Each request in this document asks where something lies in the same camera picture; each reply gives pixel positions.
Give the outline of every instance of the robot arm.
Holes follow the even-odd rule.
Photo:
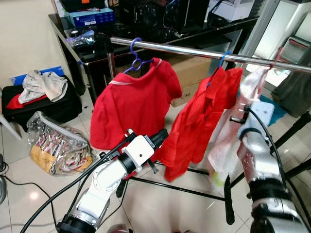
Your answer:
[[[122,148],[118,159],[98,166],[92,177],[90,188],[87,189],[61,223],[57,225],[60,233],[94,233],[109,207],[110,196],[119,186],[121,179],[133,171],[141,171],[141,166],[150,161],[155,150],[168,137],[166,130],[151,136],[136,136],[128,131],[134,139]]]
[[[273,105],[254,102],[251,109],[268,125]],[[238,157],[253,200],[251,233],[307,233],[264,135],[262,126],[249,114],[239,129]]]

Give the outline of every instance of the white plastic bag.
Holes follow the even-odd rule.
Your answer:
[[[40,111],[27,122],[32,160],[54,175],[82,172],[93,162],[88,141],[75,129],[61,127]]]
[[[216,189],[222,190],[228,175],[232,181],[243,171],[237,156],[240,145],[237,132],[241,124],[230,121],[230,117],[243,118],[244,112],[239,109],[259,98],[267,71],[260,67],[241,81],[240,95],[235,106],[223,113],[213,132],[213,147],[207,150],[207,167],[211,174],[210,180]]]

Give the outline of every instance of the white wall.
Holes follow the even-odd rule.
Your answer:
[[[68,68],[48,18],[51,0],[0,0],[0,87],[31,69]]]
[[[284,45],[288,37],[294,33],[301,18],[310,11],[311,2],[297,5],[294,2],[282,0],[258,44],[255,55],[265,59],[274,59],[279,47]]]

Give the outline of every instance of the blue hanger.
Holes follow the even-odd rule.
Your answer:
[[[228,54],[232,54],[232,52],[231,52],[230,50],[228,50],[227,52],[224,53],[224,55],[221,57],[221,59],[220,59],[220,61],[219,61],[217,70],[222,66],[222,64],[223,64],[223,62],[224,62],[224,59],[225,59],[225,57],[226,57]]]
[[[218,64],[218,68],[220,68],[222,65],[223,65],[223,62],[224,62],[224,59],[227,55],[229,54],[232,54],[232,52],[230,50],[228,50],[227,52],[224,53],[224,55],[222,56],[222,58],[220,59],[219,61],[219,64]]]
[[[131,70],[138,71],[138,70],[140,70],[140,68],[143,64],[153,62],[153,60],[143,62],[140,58],[138,58],[138,54],[136,52],[134,52],[134,50],[133,50],[134,43],[137,41],[141,41],[141,40],[142,40],[141,38],[137,37],[132,41],[131,46],[130,46],[130,51],[135,56],[135,60],[133,61],[132,66],[130,68],[128,68],[124,73],[127,73],[128,71],[131,71]]]

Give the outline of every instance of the gray cloth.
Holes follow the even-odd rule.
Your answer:
[[[50,101],[55,102],[64,97],[67,86],[67,80],[54,72],[41,74],[38,70],[32,70],[23,81],[24,91],[18,101],[23,104],[47,95]]]
[[[311,46],[298,64],[311,66]],[[311,74],[292,71],[272,92],[272,96],[291,116],[301,116],[311,107]]]

